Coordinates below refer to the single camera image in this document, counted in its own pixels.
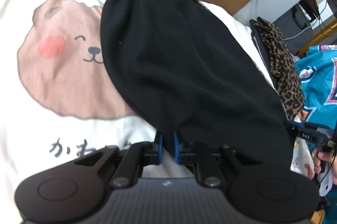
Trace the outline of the cream bear print bedsheet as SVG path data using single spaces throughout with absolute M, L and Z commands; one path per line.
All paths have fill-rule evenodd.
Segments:
M 251 30 L 220 6 L 198 2 L 226 25 L 275 89 Z M 104 65 L 104 3 L 1 0 L 2 223 L 21 223 L 14 194 L 26 178 L 110 145 L 155 138 L 158 130 L 122 98 Z M 147 174 L 185 177 L 187 169 L 175 167 L 173 156 L 164 148 L 164 163 Z

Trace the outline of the teal printed jersey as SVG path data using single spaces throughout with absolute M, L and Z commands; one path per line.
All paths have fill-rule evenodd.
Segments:
M 304 93 L 302 118 L 321 128 L 336 144 L 336 45 L 317 45 L 295 63 Z

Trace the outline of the black knit garment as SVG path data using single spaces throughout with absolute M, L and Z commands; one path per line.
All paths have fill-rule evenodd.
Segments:
M 226 25 L 197 0 L 105 0 L 104 65 L 127 104 L 163 135 L 227 144 L 289 169 L 294 137 L 275 89 Z

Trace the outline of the leopard print fabric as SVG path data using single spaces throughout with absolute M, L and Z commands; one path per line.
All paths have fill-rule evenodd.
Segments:
M 250 25 L 266 49 L 269 71 L 276 79 L 277 93 L 285 107 L 287 118 L 293 121 L 304 108 L 304 93 L 283 32 L 261 17 L 252 19 Z

